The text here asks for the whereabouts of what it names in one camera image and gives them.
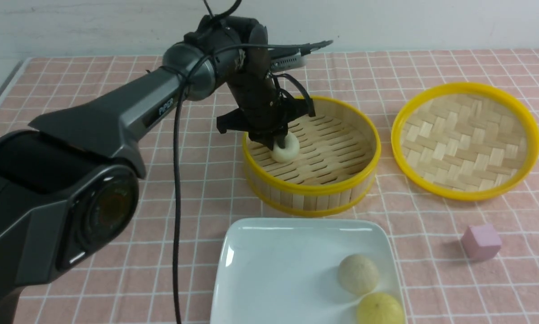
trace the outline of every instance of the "white dumpling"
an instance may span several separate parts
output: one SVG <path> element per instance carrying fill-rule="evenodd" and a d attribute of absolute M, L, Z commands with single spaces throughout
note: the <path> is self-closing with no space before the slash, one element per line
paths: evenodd
<path fill-rule="evenodd" d="M 271 151 L 270 156 L 274 161 L 279 163 L 287 163 L 292 161 L 300 153 L 300 141 L 288 132 L 286 135 L 286 148 L 280 148 L 277 143 L 274 142 L 274 150 Z"/>

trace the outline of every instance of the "white wall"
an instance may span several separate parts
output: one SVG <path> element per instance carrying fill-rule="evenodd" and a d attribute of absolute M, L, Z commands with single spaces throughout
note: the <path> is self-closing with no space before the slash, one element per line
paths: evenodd
<path fill-rule="evenodd" d="M 232 0 L 210 0 L 214 12 Z M 201 0 L 0 0 L 0 57 L 161 54 Z M 243 0 L 272 43 L 328 51 L 539 47 L 539 0 Z"/>

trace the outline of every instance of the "robotic arm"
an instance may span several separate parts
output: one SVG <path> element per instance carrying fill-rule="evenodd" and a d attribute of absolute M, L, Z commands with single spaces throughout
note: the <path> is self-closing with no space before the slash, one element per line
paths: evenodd
<path fill-rule="evenodd" d="M 226 83 L 238 109 L 217 118 L 218 131 L 283 148 L 287 124 L 314 115 L 313 102 L 286 74 L 304 98 L 280 89 L 274 73 L 329 44 L 270 49 L 257 20 L 210 14 L 157 70 L 0 137 L 0 324 L 13 322 L 24 287 L 51 283 L 126 228 L 146 176 L 138 141 L 183 100 Z"/>

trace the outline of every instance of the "yellow rim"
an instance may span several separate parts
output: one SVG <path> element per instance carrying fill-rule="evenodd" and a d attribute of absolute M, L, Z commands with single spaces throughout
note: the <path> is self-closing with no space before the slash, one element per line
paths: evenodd
<path fill-rule="evenodd" d="M 509 110 L 514 113 L 518 119 L 522 122 L 523 128 L 526 131 L 527 136 L 527 159 L 523 164 L 523 167 L 514 175 L 510 180 L 501 186 L 484 190 L 484 191 L 474 191 L 474 192 L 463 192 L 463 191 L 453 191 L 446 189 L 444 187 L 437 186 L 433 183 L 430 183 L 418 175 L 410 166 L 407 164 L 403 152 L 401 150 L 400 138 L 401 130 L 404 127 L 405 122 L 409 116 L 423 103 L 428 100 L 452 94 L 474 94 L 482 95 L 487 98 L 496 100 L 502 105 L 505 105 Z M 537 157 L 539 155 L 539 128 L 535 123 L 533 116 L 519 100 L 514 98 L 512 95 L 494 88 L 493 86 L 478 84 L 472 82 L 460 82 L 460 83 L 451 83 L 436 86 L 429 90 L 418 94 L 410 102 L 408 102 L 400 113 L 397 114 L 393 127 L 391 129 L 391 149 L 393 150 L 393 156 L 397 165 L 401 170 L 408 176 L 413 182 L 418 186 L 434 193 L 450 199 L 456 200 L 484 200 L 496 197 L 503 193 L 508 192 L 518 183 L 520 183 L 526 176 L 529 174 L 531 169 L 534 167 L 535 162 L 537 162 Z"/>
<path fill-rule="evenodd" d="M 339 206 L 332 209 L 327 209 L 325 211 L 304 211 L 304 209 L 294 209 L 290 207 L 282 206 L 275 201 L 270 200 L 266 196 L 262 195 L 262 193 L 253 185 L 252 181 L 249 179 L 249 176 L 247 176 L 247 173 L 245 175 L 245 180 L 247 181 L 247 184 L 252 189 L 253 193 L 259 197 L 264 203 L 268 204 L 270 207 L 277 209 L 280 212 L 284 212 L 286 214 L 290 215 L 296 215 L 296 216 L 303 216 L 303 217 L 324 217 L 324 216 L 331 216 L 335 214 L 339 214 L 341 212 L 347 211 L 349 208 L 354 207 L 357 205 L 364 197 L 366 197 L 366 194 L 372 189 L 372 186 L 376 180 L 376 177 L 374 176 L 372 180 L 370 181 L 370 184 L 368 184 L 368 187 L 364 190 L 362 194 L 360 194 L 356 199 L 353 201 L 350 201 L 350 203 L 346 203 L 346 205 Z"/>
<path fill-rule="evenodd" d="M 354 175 L 353 177 L 333 184 L 325 184 L 323 186 L 304 186 L 301 184 L 294 184 L 289 183 L 283 180 L 279 180 L 265 172 L 260 166 L 257 165 L 257 163 L 253 160 L 253 157 L 249 154 L 249 151 L 247 150 L 247 133 L 243 134 L 243 140 L 242 140 L 242 150 L 243 150 L 243 156 L 245 156 L 246 163 L 251 166 L 253 172 L 257 174 L 261 179 L 263 179 L 264 182 L 268 183 L 270 186 L 275 187 L 277 189 L 280 189 L 282 191 L 286 191 L 288 193 L 292 194 L 298 194 L 298 195 L 328 195 L 332 193 L 338 193 L 340 191 L 344 191 L 346 189 L 351 189 L 355 187 L 356 185 L 360 184 L 372 171 L 374 168 L 376 168 L 376 165 L 379 161 L 379 157 L 381 156 L 381 141 L 379 139 L 379 134 L 377 132 L 376 127 L 374 126 L 374 123 L 366 117 L 362 112 L 360 112 L 358 109 L 354 108 L 352 105 L 349 105 L 347 103 L 344 103 L 343 101 L 336 100 L 333 98 L 327 98 L 327 97 L 321 97 L 321 96 L 311 96 L 314 100 L 327 100 L 327 101 L 333 101 L 336 104 L 343 105 L 347 109 L 351 109 L 355 113 L 358 114 L 358 116 L 362 117 L 364 119 L 369 127 L 372 128 L 372 131 L 374 133 L 374 136 L 376 137 L 376 153 L 374 153 L 374 157 L 372 158 L 371 162 L 364 168 L 362 171 L 360 171 L 358 174 Z"/>

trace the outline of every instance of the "bamboo steamer lid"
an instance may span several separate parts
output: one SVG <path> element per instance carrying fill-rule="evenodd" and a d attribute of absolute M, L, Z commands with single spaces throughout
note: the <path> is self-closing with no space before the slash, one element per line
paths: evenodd
<path fill-rule="evenodd" d="M 539 155 L 528 109 L 488 85 L 437 86 L 397 115 L 391 145 L 401 170 L 422 188 L 451 199 L 482 200 L 520 183 Z"/>

